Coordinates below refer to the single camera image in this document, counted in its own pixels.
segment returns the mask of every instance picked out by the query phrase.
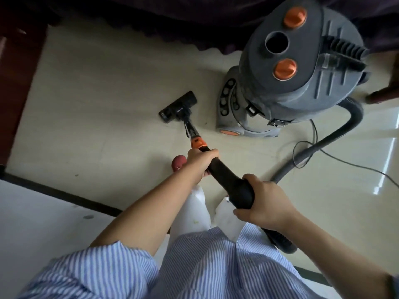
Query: striped shirt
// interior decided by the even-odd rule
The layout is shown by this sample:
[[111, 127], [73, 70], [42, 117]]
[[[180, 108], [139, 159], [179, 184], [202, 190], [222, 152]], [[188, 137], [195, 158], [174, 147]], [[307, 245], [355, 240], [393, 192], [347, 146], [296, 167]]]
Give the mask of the striped shirt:
[[143, 250], [112, 245], [53, 260], [20, 293], [27, 298], [322, 298], [252, 224], [236, 243], [219, 228], [180, 236], [158, 270]]

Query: vacuum cleaner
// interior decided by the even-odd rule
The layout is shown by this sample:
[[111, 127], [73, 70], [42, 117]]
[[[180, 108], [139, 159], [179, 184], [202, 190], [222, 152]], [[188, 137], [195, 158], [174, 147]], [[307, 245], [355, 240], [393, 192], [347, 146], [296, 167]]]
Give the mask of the vacuum cleaner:
[[[363, 119], [362, 106], [348, 95], [369, 78], [364, 58], [368, 50], [356, 27], [343, 15], [316, 0], [286, 0], [269, 14], [232, 67], [217, 99], [216, 130], [228, 135], [277, 137], [286, 125], [310, 120], [338, 105], [350, 113], [339, 129], [297, 153], [306, 160], [340, 138]], [[166, 123], [180, 120], [192, 148], [209, 150], [190, 121], [197, 100], [188, 92], [159, 112]], [[289, 160], [271, 178], [278, 183], [295, 167]], [[219, 159], [208, 171], [227, 191], [236, 208], [250, 209], [254, 191]], [[272, 243], [291, 254], [297, 247], [276, 231], [264, 230]]]

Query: black hose handle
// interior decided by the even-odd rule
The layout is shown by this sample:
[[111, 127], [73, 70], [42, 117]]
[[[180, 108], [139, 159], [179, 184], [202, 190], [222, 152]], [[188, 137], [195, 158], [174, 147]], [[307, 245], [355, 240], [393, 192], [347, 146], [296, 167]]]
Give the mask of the black hose handle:
[[[200, 147], [202, 152], [210, 151], [208, 146]], [[209, 173], [227, 191], [230, 202], [237, 209], [250, 209], [255, 200], [255, 193], [249, 181], [239, 178], [219, 159], [214, 158], [208, 169]], [[269, 237], [270, 241], [281, 251], [292, 254], [297, 247], [285, 236], [277, 231], [262, 230]]]

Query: power cord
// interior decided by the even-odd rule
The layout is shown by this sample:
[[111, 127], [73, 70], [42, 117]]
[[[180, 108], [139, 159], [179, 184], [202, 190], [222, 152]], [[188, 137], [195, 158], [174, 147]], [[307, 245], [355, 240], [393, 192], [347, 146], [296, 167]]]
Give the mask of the power cord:
[[[310, 161], [310, 159], [312, 158], [313, 154], [312, 154], [311, 156], [308, 157], [308, 159], [305, 161], [305, 164], [303, 164], [302, 166], [299, 167], [299, 166], [295, 163], [295, 149], [296, 149], [296, 147], [297, 147], [300, 143], [307, 143], [307, 144], [309, 144], [309, 145], [314, 145], [315, 143], [318, 142], [318, 133], [317, 133], [316, 125], [314, 124], [314, 121], [313, 121], [313, 120], [310, 120], [310, 123], [312, 124], [312, 129], [313, 129], [313, 139], [312, 139], [312, 143], [311, 143], [310, 141], [299, 141], [299, 142], [297, 142], [297, 143], [295, 144], [294, 149], [292, 150], [292, 161], [294, 162], [294, 166], [295, 166], [296, 168], [298, 168], [298, 169], [302, 169], [304, 166], [306, 166], [306, 165], [308, 164], [308, 162]], [[397, 188], [399, 188], [399, 185], [397, 184], [397, 182], [394, 181], [388, 174], [386, 174], [386, 173], [384, 173], [384, 172], [382, 172], [382, 171], [379, 171], [379, 170], [376, 170], [376, 169], [373, 169], [373, 168], [369, 168], [369, 167], [365, 167], [365, 166], [356, 165], [356, 164], [354, 164], [354, 163], [350, 163], [350, 162], [348, 162], [348, 161], [344, 161], [344, 160], [342, 160], [342, 159], [339, 159], [338, 157], [332, 156], [331, 154], [328, 154], [328, 153], [327, 153], [326, 151], [324, 151], [324, 150], [320, 150], [320, 151], [322, 151], [325, 155], [327, 155], [327, 156], [329, 156], [329, 157], [331, 157], [331, 158], [333, 158], [333, 159], [335, 159], [335, 160], [337, 160], [337, 161], [340, 161], [340, 162], [342, 162], [342, 163], [345, 163], [345, 164], [347, 164], [347, 165], [354, 166], [354, 167], [357, 167], [357, 168], [366, 169], [366, 170], [370, 170], [370, 171], [374, 171], [374, 172], [377, 172], [377, 173], [379, 173], [379, 174], [381, 174], [381, 175], [384, 175], [384, 176], [385, 176], [387, 179], [389, 179]]]

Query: white pants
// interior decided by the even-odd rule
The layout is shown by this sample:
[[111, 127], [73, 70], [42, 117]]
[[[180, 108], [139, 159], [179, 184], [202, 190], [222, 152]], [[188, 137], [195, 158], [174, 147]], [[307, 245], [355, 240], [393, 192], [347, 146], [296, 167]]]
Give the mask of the white pants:
[[[237, 241], [245, 222], [239, 220], [233, 214], [233, 210], [234, 206], [230, 203], [228, 197], [225, 197], [216, 208], [214, 223], [231, 241]], [[169, 247], [180, 235], [208, 231], [211, 227], [211, 216], [205, 206], [205, 194], [202, 188], [197, 185], [192, 189], [170, 227], [167, 246]]]

